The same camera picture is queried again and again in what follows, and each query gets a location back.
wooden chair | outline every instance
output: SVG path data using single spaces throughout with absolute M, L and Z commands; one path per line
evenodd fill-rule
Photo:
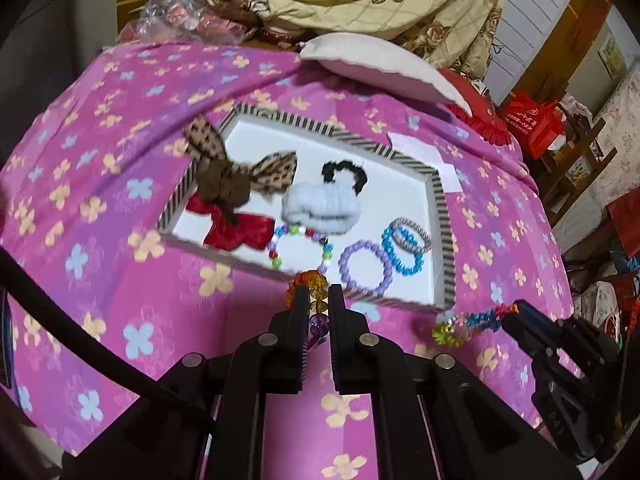
M 586 120 L 572 117 L 562 105 L 558 107 L 566 115 L 568 123 L 576 133 L 576 137 L 568 140 L 559 152 L 554 156 L 550 151 L 546 151 L 540 157 L 543 163 L 544 173 L 536 179 L 538 183 L 539 196 L 545 207 L 551 227 L 555 226 L 565 215 L 569 208 L 575 203 L 578 197 L 596 180 L 600 173 L 609 165 L 618 152 L 613 148 L 604 158 L 596 158 L 591 151 L 591 145 L 596 141 L 598 134 L 605 125 L 604 119 L 600 119 L 593 128 Z M 577 182 L 567 176 L 566 172 L 584 156 L 591 167 L 591 173 L 586 174 Z M 553 208 L 562 202 L 557 211 Z

white tray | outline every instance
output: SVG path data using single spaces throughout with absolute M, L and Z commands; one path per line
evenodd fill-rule
M 454 305 L 455 280 L 453 246 L 449 215 L 440 177 L 425 166 L 388 146 L 354 136 L 328 124 L 286 112 L 272 112 L 253 105 L 238 105 L 220 124 L 226 152 L 236 162 L 257 162 L 268 153 L 295 150 L 298 168 L 294 183 L 322 183 L 322 165 L 347 159 L 364 167 L 367 184 L 359 195 L 362 206 L 360 221 L 344 235 L 329 236 L 334 257 L 326 276 L 330 283 L 340 283 L 338 258 L 344 248 L 358 240 L 379 244 L 383 230 L 398 217 L 420 224 L 433 240 L 433 248 L 424 255 L 424 268 L 413 276 L 394 272 L 394 280 L 382 297 L 356 290 L 344 290 L 347 298 L 372 301 L 399 308 L 443 311 Z M 315 269 L 321 261 L 321 247 L 303 236 L 283 236 L 278 243 L 282 259 L 279 270 L 271 268 L 268 251 L 240 246 L 232 252 L 203 245 L 212 221 L 208 215 L 185 210 L 188 198 L 195 192 L 197 161 L 193 161 L 181 179 L 158 220 L 158 231 L 165 243 L 196 253 L 231 267 L 248 270 L 260 276 L 290 280 L 297 272 Z M 240 212 L 275 218 L 280 217 L 282 196 L 269 202 L 252 192 Z M 397 248 L 405 264 L 413 265 L 413 257 Z M 382 264 L 369 251 L 360 251 L 350 260 L 351 277 L 362 286 L 375 288 L 382 279 Z

white fluffy hair tie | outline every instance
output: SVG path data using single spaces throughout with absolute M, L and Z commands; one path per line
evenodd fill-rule
M 341 235 L 358 223 L 360 201 L 344 184 L 294 184 L 282 197 L 282 218 L 317 233 Z

red bow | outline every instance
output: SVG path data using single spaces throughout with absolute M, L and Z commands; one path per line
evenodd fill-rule
M 241 244 L 263 251 L 271 237 L 276 221 L 268 216 L 236 213 L 237 225 L 232 225 L 217 205 L 204 203 L 196 193 L 187 202 L 187 210 L 198 214 L 210 214 L 213 225 L 204 243 L 223 251 L 233 251 Z

pink floral bedsheet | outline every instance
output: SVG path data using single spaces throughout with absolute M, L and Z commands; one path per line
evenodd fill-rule
M 407 104 L 295 54 L 127 44 L 103 53 L 39 115 L 2 169 L 11 215 L 0 242 L 69 316 L 146 374 L 158 378 L 188 352 L 233 351 L 283 308 L 281 283 L 166 248 L 154 230 L 189 163 L 181 127 L 201 113 L 218 122 L 239 101 L 379 142 L 393 131 L 436 146 L 464 190 L 447 195 L 456 310 L 524 298 L 552 319 L 571 314 L 558 247 L 517 145 L 492 146 L 444 108 Z M 135 397 L 11 307 L 19 402 L 79 452 Z M 354 307 L 405 351 L 436 352 L 433 315 Z M 505 333 L 450 352 L 539 422 L 530 359 Z M 377 479 L 370 411 L 369 397 L 334 391 L 329 345 L 313 350 L 302 394 L 268 399 L 264 478 Z

